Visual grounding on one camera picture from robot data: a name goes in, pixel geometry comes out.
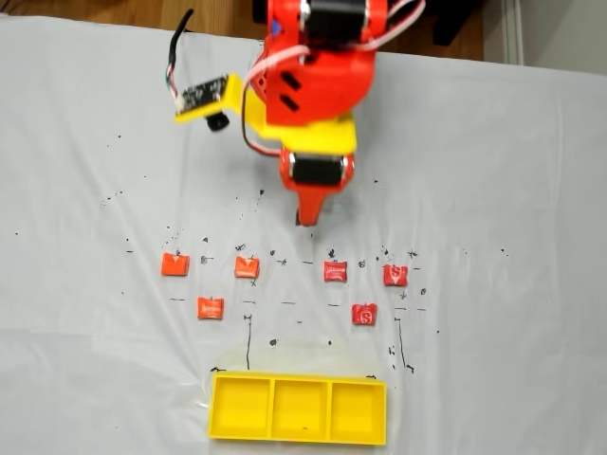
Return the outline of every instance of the orange block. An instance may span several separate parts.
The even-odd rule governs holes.
[[[187,254],[162,254],[162,265],[160,266],[160,273],[162,275],[185,277],[188,275],[189,268],[190,256]]]
[[[223,299],[205,299],[198,298],[198,318],[199,319],[221,319],[224,317]]]
[[[236,256],[236,278],[257,278],[259,276],[259,259],[247,259]]]

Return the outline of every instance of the yellow container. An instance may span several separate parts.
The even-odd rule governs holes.
[[[213,377],[209,437],[386,444],[386,384],[251,372]]]

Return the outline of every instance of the wooden floor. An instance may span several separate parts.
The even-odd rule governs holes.
[[[261,39],[266,28],[252,22],[251,0],[10,0],[5,12],[46,15],[105,24],[175,29],[188,8],[188,29]],[[450,46],[432,44],[434,18],[422,17],[382,50],[434,57],[483,60],[483,24],[477,8]]]

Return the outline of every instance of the yellow bracket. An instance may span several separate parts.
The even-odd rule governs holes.
[[[175,121],[185,122],[205,118],[230,109],[241,115],[243,82],[236,74],[229,74],[221,99],[191,111],[178,113]],[[351,112],[329,120],[313,121],[301,126],[266,123],[266,105],[254,90],[247,91],[247,118],[245,122],[262,139],[280,140],[290,151],[314,155],[351,155],[357,148],[357,135]]]

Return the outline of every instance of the black cable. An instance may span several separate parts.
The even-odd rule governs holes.
[[[193,9],[188,9],[186,11],[183,18],[181,19],[181,22],[177,26],[175,33],[173,34],[173,38],[171,38],[171,45],[169,46],[169,65],[172,67],[175,67],[175,61],[177,59],[177,57],[176,57],[177,40],[179,39],[179,36],[181,35],[181,33],[183,33],[183,30],[185,29],[186,24],[188,23],[188,20],[190,19],[190,16],[192,16],[192,14],[193,14]]]

